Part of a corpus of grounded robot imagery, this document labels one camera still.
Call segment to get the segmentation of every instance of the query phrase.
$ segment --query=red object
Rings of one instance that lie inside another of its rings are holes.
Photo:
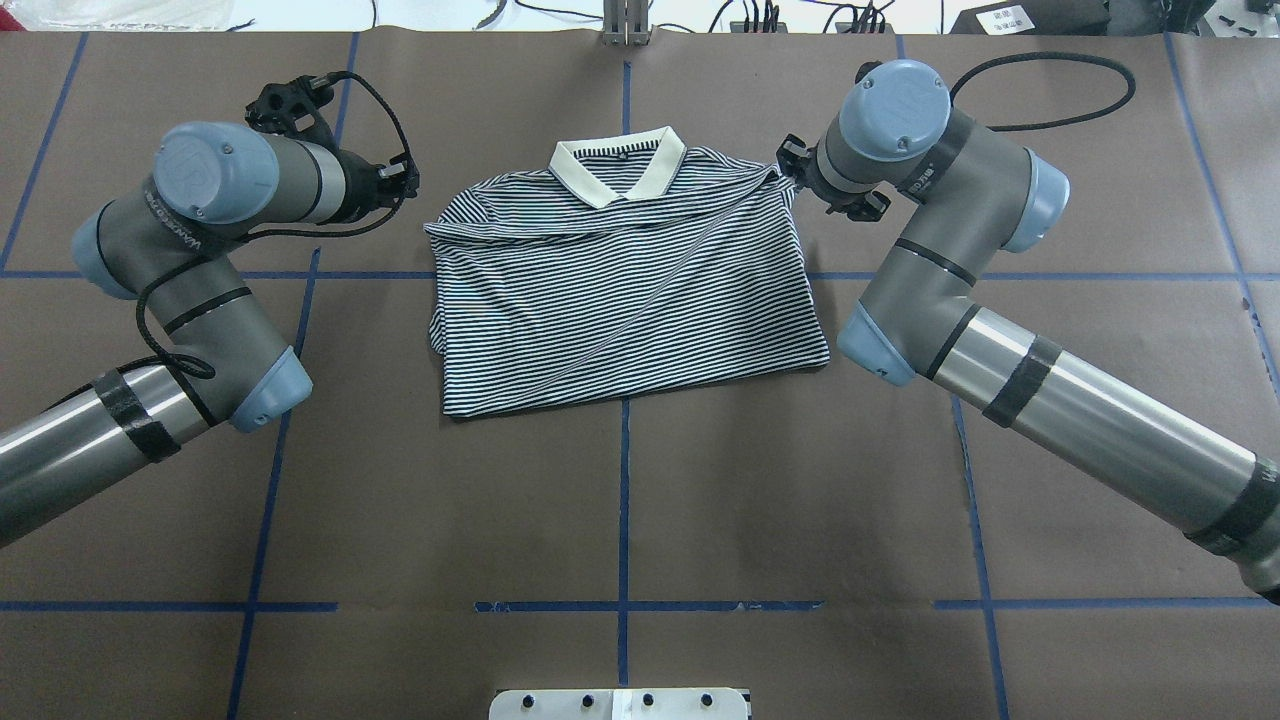
[[[0,8],[0,29],[27,29],[22,27],[22,23],[15,20],[9,10]]]

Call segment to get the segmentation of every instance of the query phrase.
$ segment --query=black box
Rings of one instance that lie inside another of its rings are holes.
[[[1110,22],[1111,12],[1103,0],[1018,0],[964,10],[951,33],[1106,35]]]

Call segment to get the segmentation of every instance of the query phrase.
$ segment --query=white mounting plate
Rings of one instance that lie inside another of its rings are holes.
[[[749,698],[733,688],[503,691],[489,720],[750,720]]]

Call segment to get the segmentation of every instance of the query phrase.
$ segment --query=white bracket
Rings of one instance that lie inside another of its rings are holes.
[[[604,45],[649,45],[648,0],[604,0]]]
[[[503,691],[489,720],[751,720],[751,693],[733,688]]]

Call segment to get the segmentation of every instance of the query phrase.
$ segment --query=striped shirt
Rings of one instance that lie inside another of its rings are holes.
[[[671,128],[561,142],[425,225],[444,414],[475,416],[829,360],[776,165]]]

